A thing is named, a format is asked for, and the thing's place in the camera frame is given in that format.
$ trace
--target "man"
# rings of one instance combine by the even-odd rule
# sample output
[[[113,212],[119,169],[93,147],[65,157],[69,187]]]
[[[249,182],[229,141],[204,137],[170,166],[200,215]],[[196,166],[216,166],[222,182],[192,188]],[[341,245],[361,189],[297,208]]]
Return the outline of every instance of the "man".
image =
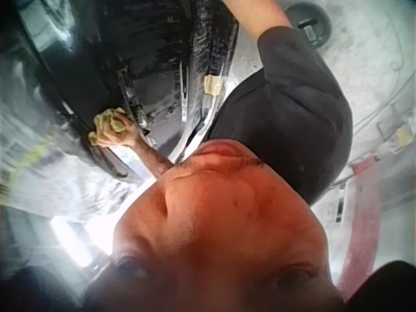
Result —
[[[123,114],[157,178],[114,232],[112,264],[88,291],[104,311],[333,311],[328,245],[309,206],[345,166],[348,103],[274,0],[225,0],[264,69],[228,97],[205,142],[174,166]]]

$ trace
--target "lips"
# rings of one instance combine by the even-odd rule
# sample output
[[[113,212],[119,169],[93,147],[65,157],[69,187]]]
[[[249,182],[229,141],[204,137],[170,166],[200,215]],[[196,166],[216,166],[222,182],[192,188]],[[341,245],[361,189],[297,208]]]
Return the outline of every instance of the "lips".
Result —
[[[216,154],[229,157],[247,156],[241,149],[227,142],[208,142],[198,149],[193,156]]]

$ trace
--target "yellow cloth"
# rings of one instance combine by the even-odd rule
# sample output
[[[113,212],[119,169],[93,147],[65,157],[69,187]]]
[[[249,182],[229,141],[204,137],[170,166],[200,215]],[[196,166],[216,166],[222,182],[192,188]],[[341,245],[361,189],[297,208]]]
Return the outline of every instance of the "yellow cloth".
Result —
[[[118,109],[107,109],[105,112],[98,114],[94,117],[94,125],[96,126],[96,131],[90,132],[88,134],[88,139],[93,146],[97,146],[97,137],[98,133],[102,133],[104,130],[104,125],[110,123],[110,129],[115,133],[122,133],[125,131],[124,124],[115,118],[114,113],[122,112],[125,114],[125,111],[122,108]]]

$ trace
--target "hand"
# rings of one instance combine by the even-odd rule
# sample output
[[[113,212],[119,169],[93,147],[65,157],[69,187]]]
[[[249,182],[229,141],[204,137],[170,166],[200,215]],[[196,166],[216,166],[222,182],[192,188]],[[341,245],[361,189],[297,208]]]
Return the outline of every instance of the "hand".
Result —
[[[97,145],[102,148],[108,148],[111,146],[128,146],[133,147],[139,140],[143,140],[140,136],[139,128],[131,120],[129,120],[125,114],[121,112],[114,112],[114,115],[125,126],[125,131],[121,133],[115,133],[111,130],[109,122],[106,122],[103,126],[103,130],[97,133]]]

